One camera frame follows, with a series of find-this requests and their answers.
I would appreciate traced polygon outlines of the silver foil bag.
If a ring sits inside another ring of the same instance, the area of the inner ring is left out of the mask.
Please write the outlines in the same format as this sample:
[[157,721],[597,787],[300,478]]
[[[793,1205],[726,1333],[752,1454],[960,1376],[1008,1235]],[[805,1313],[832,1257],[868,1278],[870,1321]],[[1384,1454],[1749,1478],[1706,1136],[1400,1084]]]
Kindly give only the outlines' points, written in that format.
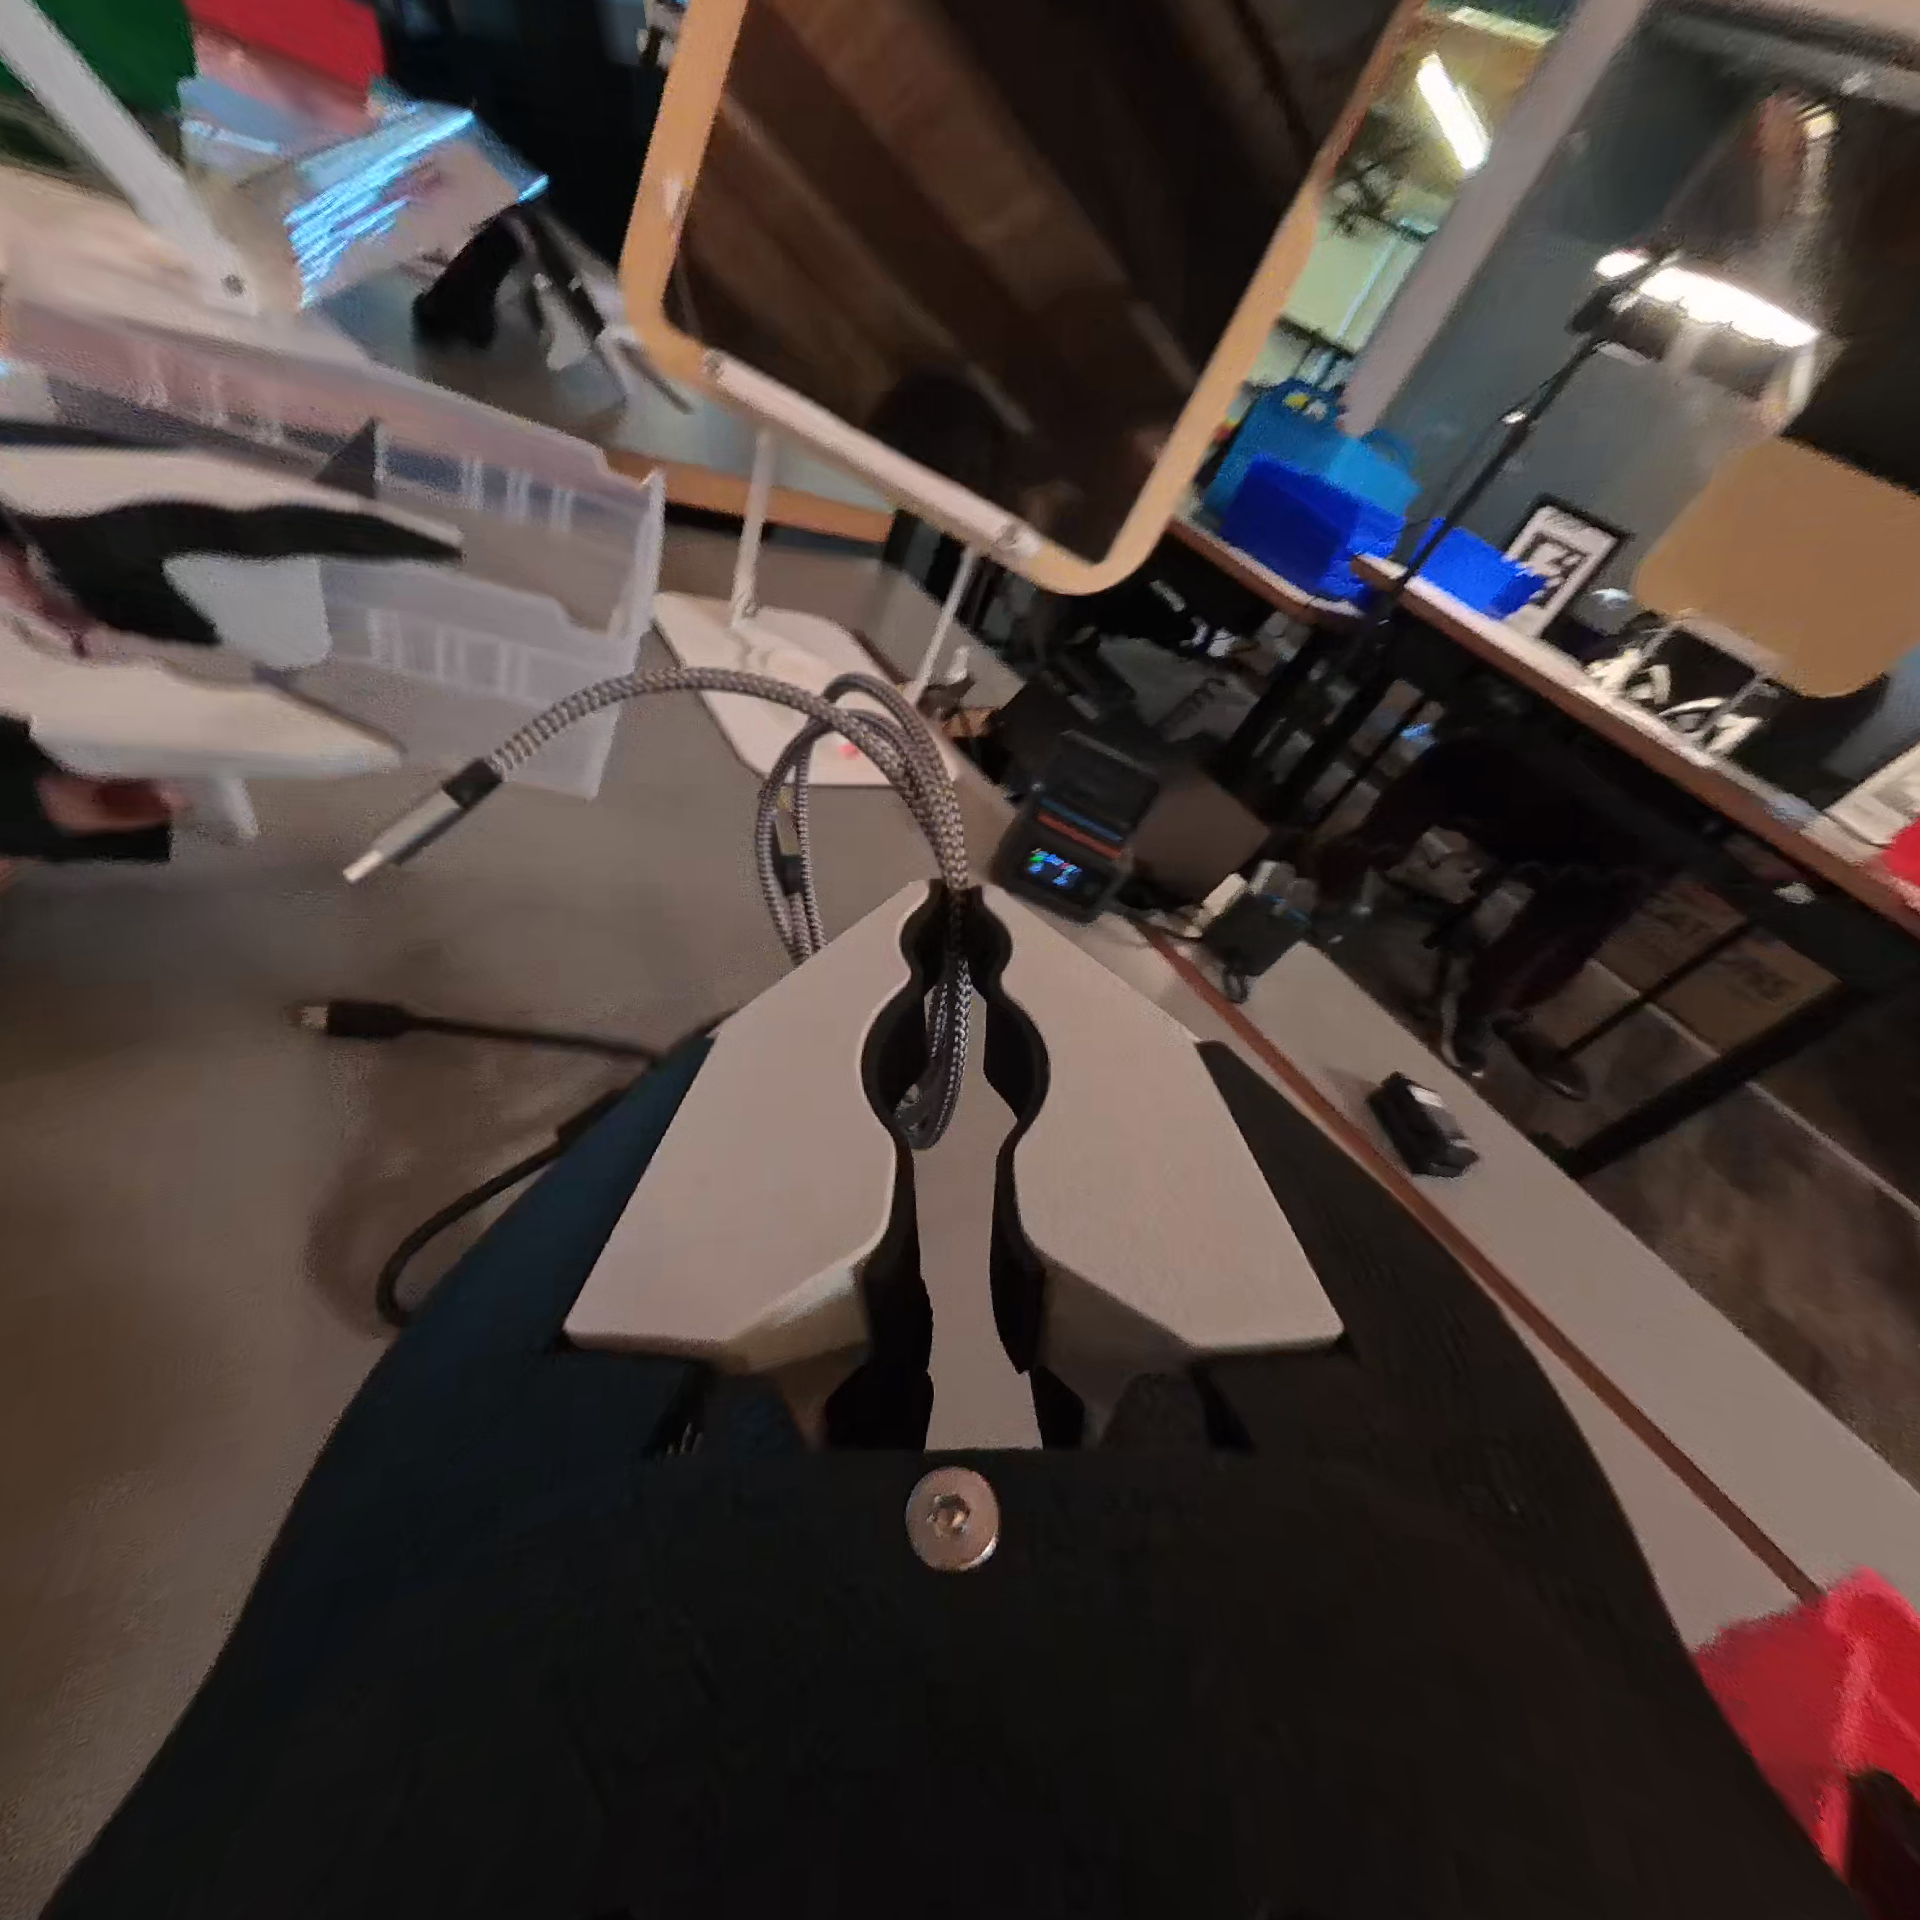
[[178,89],[181,158],[264,307],[297,314],[453,259],[546,173],[472,108],[376,86],[361,104],[243,68]]

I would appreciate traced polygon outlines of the red object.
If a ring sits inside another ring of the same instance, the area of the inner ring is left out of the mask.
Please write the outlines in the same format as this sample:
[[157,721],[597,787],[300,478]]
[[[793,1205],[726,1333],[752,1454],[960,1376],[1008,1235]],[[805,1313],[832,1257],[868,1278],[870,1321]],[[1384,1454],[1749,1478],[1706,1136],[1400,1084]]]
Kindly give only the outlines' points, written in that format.
[[1859,1570],[1696,1656],[1722,1715],[1867,1916],[1917,1916],[1917,1614]]

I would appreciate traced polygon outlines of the white metal bar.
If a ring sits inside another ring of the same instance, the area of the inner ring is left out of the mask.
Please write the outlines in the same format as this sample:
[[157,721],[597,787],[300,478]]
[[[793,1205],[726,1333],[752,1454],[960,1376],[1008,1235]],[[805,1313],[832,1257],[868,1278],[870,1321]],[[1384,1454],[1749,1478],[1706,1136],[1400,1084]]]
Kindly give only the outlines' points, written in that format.
[[37,4],[3,4],[3,59],[140,220],[184,253],[209,304],[248,316],[261,312],[249,262],[194,186]]

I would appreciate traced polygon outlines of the large blue bin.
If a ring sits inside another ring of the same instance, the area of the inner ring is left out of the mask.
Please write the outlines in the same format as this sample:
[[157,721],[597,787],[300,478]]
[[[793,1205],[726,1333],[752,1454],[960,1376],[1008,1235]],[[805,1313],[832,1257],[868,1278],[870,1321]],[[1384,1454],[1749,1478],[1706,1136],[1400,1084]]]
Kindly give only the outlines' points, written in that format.
[[1358,440],[1337,395],[1301,380],[1261,389],[1201,494],[1211,533],[1324,602],[1358,603],[1363,557],[1387,557],[1421,491],[1408,451]]

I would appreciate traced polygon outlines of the small black box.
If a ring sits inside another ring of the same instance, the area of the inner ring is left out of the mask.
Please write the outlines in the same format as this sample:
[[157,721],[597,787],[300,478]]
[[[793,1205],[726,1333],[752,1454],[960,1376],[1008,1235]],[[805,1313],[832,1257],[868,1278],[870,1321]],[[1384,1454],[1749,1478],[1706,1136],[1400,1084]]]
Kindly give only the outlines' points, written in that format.
[[1482,1161],[1448,1102],[1404,1073],[1387,1075],[1365,1105],[1406,1173],[1418,1180],[1460,1180]]

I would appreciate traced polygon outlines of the small blue bin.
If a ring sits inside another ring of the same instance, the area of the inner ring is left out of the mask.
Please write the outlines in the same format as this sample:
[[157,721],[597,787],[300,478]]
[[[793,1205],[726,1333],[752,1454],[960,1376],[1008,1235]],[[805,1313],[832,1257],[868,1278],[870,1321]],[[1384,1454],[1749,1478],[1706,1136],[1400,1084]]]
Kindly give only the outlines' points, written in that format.
[[1416,584],[1457,600],[1462,608],[1509,620],[1531,606],[1549,581],[1497,552],[1465,526],[1450,526],[1429,545]]

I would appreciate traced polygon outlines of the mirror with wooden frame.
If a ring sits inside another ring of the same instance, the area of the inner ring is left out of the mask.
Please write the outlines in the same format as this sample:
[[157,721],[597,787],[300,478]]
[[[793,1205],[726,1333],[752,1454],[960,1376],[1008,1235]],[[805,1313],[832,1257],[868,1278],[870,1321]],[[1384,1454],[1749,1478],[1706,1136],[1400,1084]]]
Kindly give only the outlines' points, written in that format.
[[1054,597],[1145,565],[1425,8],[688,4],[641,347]]

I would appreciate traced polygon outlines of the tan rounded panel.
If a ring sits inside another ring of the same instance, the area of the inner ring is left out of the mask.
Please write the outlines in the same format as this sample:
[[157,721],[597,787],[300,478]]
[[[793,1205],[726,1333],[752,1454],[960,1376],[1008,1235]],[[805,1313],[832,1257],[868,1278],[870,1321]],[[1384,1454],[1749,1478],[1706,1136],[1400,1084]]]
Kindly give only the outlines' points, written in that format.
[[1726,460],[1638,561],[1633,595],[1811,699],[1917,642],[1917,496],[1792,440]]

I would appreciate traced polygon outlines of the clear plastic storage bin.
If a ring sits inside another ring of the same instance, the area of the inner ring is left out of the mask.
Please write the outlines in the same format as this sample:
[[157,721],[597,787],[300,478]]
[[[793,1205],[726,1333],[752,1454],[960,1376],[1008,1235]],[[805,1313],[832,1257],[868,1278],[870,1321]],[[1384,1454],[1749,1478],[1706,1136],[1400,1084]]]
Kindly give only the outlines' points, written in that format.
[[[128,293],[5,280],[5,443],[200,451],[465,537],[456,565],[323,563],[330,653],[282,678],[297,697],[384,734],[400,763],[451,769],[636,668],[665,537],[658,480],[384,368],[326,323],[107,300]],[[214,645],[178,588],[75,603],[116,630]]]

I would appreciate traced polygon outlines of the framed black and white tag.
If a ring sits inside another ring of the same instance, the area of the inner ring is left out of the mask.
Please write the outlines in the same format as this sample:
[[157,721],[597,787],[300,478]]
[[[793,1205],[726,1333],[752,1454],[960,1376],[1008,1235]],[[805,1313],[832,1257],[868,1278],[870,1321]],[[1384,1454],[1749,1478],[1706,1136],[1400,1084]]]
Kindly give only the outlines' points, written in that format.
[[1515,633],[1544,637],[1597,577],[1613,563],[1633,534],[1594,509],[1541,494],[1504,541],[1504,561],[1533,577],[1528,603],[1504,614]]

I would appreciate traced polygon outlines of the long wooden table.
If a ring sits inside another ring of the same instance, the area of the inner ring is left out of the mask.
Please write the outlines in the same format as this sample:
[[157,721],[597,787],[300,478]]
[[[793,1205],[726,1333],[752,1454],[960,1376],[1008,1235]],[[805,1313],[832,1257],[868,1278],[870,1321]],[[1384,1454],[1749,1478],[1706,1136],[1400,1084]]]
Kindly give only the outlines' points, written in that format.
[[[1320,633],[1354,633],[1360,611],[1352,603],[1307,595],[1237,547],[1226,545],[1186,517],[1168,521],[1166,537],[1177,540],[1217,574],[1256,595],[1281,614]],[[1812,817],[1790,818],[1790,798],[1746,770],[1699,752],[1682,737],[1659,728],[1644,708],[1600,693],[1577,666],[1553,649],[1512,630],[1506,625],[1436,590],[1426,577],[1408,584],[1400,606],[1432,633],[1444,635],[1460,653],[1520,683],[1549,708],[1572,717],[1613,750],[1680,787],[1732,828],[1760,838],[1792,864],[1809,882],[1846,897],[1909,941],[1917,940],[1915,894],[1883,873],[1878,853],[1842,843],[1838,828],[1816,828]]]

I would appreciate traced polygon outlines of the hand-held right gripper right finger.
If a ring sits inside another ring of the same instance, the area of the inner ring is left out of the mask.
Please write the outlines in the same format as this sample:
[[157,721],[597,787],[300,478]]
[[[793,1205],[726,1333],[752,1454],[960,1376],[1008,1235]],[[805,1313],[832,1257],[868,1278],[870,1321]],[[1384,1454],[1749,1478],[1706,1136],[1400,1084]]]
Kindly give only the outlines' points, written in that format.
[[1201,1038],[1099,946],[984,884],[968,963],[995,1170],[993,1313],[1045,1449],[1080,1449],[1140,1378],[1325,1354],[1342,1320]]

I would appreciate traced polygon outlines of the person's left hand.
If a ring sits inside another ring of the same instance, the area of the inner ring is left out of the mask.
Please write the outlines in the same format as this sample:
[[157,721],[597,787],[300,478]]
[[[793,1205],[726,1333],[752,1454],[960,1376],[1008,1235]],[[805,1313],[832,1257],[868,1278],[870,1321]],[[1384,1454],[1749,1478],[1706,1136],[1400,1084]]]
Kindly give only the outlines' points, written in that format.
[[37,780],[40,817],[65,838],[169,832],[173,798],[157,784],[49,773]]

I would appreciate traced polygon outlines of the black device with display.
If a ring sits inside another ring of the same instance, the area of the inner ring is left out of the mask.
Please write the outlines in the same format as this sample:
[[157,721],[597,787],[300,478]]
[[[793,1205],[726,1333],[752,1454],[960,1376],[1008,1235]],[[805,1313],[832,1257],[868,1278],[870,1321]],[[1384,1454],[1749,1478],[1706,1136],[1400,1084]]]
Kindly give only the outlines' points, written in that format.
[[1158,798],[1153,766],[1090,734],[1065,731],[1028,781],[990,877],[1026,905],[1088,926],[1128,882],[1139,832]]

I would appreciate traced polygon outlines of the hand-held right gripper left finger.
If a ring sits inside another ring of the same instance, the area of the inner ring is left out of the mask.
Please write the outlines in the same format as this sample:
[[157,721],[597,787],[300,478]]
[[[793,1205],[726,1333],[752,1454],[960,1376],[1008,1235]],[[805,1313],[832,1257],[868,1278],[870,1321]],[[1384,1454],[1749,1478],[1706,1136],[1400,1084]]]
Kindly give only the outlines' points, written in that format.
[[568,1314],[584,1352],[773,1380],[827,1444],[932,1410],[915,1148],[948,894],[912,882],[720,1022]]

